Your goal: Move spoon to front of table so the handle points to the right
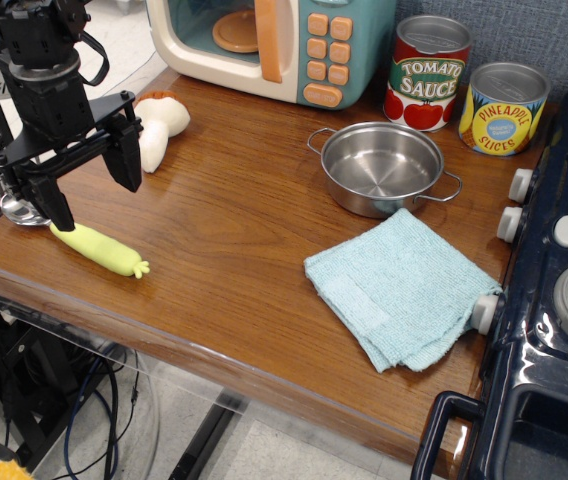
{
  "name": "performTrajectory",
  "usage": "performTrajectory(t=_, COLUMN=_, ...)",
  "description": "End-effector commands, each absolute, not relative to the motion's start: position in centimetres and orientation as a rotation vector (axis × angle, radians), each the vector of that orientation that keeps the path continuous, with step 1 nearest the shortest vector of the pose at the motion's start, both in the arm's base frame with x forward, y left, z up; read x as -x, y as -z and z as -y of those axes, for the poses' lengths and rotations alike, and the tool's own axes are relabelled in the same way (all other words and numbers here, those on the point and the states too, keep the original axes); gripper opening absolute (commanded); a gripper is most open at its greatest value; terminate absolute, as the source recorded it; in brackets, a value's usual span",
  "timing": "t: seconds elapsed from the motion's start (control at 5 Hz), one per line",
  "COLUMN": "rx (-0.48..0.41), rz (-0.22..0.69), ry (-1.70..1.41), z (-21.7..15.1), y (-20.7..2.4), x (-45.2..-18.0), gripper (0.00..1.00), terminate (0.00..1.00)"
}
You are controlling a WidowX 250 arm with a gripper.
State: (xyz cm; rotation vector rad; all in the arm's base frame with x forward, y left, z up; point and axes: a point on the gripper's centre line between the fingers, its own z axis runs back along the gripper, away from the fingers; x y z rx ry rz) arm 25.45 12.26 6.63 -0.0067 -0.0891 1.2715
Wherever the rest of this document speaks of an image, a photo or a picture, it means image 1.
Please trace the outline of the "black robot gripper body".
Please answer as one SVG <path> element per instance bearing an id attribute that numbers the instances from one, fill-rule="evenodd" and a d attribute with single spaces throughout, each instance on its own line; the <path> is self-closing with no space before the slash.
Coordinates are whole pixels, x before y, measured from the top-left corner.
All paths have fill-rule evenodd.
<path id="1" fill-rule="evenodd" d="M 109 146 L 105 127 L 111 119 L 126 117 L 141 133 L 134 94 L 124 90 L 88 99 L 79 66 L 57 79 L 28 80 L 10 73 L 0 60 L 0 72 L 23 124 L 21 133 L 0 153 L 0 176 L 18 197 L 28 199 L 26 186 L 32 177 L 50 176 L 58 183 L 93 158 L 103 158 Z"/>

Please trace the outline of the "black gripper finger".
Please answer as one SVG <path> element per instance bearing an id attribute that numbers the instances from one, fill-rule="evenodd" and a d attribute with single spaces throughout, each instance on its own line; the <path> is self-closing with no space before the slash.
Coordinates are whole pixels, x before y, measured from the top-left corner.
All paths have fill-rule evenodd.
<path id="1" fill-rule="evenodd" d="M 27 181 L 26 196 L 36 209 L 48 218 L 58 230 L 75 229 L 73 215 L 57 180 L 50 176 L 35 176 Z"/>
<path id="2" fill-rule="evenodd" d="M 111 177 L 130 192 L 136 192 L 142 182 L 139 135 L 136 125 L 126 117 L 111 119 L 105 131 L 109 146 L 103 154 Z"/>

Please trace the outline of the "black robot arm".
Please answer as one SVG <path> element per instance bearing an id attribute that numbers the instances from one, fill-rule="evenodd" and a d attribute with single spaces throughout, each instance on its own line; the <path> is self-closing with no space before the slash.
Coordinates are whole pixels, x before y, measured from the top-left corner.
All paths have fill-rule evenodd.
<path id="1" fill-rule="evenodd" d="M 134 94 L 90 100 L 85 91 L 110 68 L 104 61 L 91 80 L 80 72 L 76 43 L 105 53 L 85 31 L 89 20 L 82 1 L 0 1 L 0 71 L 22 122 L 17 138 L 0 151 L 0 179 L 9 194 L 61 231 L 75 225 L 60 177 L 102 157 L 128 191 L 137 191 L 142 181 L 143 127 Z"/>

